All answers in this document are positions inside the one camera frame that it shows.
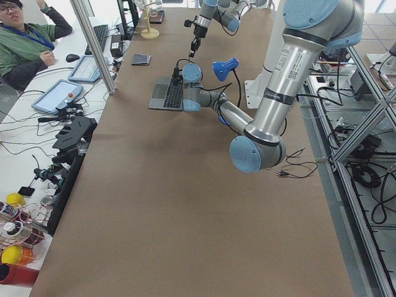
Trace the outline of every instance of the person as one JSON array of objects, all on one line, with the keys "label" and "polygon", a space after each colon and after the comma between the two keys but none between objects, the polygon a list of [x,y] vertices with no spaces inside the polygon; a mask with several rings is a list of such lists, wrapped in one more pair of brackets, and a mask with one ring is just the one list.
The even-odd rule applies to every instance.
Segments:
[{"label": "person", "polygon": [[45,0],[36,0],[55,25],[25,24],[19,0],[0,0],[0,74],[2,80],[23,91],[38,71],[55,64],[53,42],[72,27]]}]

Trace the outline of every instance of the green shirt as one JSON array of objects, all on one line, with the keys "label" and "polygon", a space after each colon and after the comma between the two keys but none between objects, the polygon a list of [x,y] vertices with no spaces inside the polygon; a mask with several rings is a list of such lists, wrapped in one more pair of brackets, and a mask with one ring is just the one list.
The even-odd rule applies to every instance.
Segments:
[{"label": "green shirt", "polygon": [[[55,41],[54,25],[28,24],[47,40]],[[28,35],[40,40],[30,30]],[[0,74],[4,76],[15,66],[26,64],[40,58],[40,54],[51,49],[25,36],[18,35],[4,27],[0,27]]]}]

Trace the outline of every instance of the black sleeve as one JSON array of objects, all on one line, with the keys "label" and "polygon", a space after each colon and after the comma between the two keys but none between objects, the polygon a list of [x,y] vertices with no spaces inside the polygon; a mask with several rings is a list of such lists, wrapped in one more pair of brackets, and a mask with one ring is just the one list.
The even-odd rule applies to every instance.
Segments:
[{"label": "black sleeve", "polygon": [[73,28],[64,19],[61,14],[56,11],[55,8],[51,7],[46,15],[55,23],[55,39],[64,37],[72,33]]},{"label": "black sleeve", "polygon": [[43,60],[37,59],[30,63],[14,67],[4,78],[11,87],[18,90],[19,84],[31,81],[38,71],[42,71],[46,68],[47,66]]}]

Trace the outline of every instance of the computer mouse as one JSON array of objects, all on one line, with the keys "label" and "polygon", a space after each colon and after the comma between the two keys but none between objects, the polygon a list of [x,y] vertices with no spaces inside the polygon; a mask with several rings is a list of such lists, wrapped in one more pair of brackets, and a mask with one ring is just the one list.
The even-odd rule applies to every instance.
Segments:
[{"label": "computer mouse", "polygon": [[80,56],[78,54],[68,54],[66,56],[66,62],[73,62],[78,59],[80,59]]}]

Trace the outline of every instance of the sauce bottle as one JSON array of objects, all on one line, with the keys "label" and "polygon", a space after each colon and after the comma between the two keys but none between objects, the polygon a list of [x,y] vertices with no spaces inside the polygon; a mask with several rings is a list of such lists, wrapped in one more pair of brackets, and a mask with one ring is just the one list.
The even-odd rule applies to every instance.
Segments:
[{"label": "sauce bottle", "polygon": [[26,222],[30,218],[29,214],[17,209],[8,203],[0,201],[0,220],[13,221],[19,220]]},{"label": "sauce bottle", "polygon": [[4,231],[7,232],[8,236],[21,244],[34,246],[44,239],[42,231],[24,225],[20,221],[6,223],[4,225]]}]

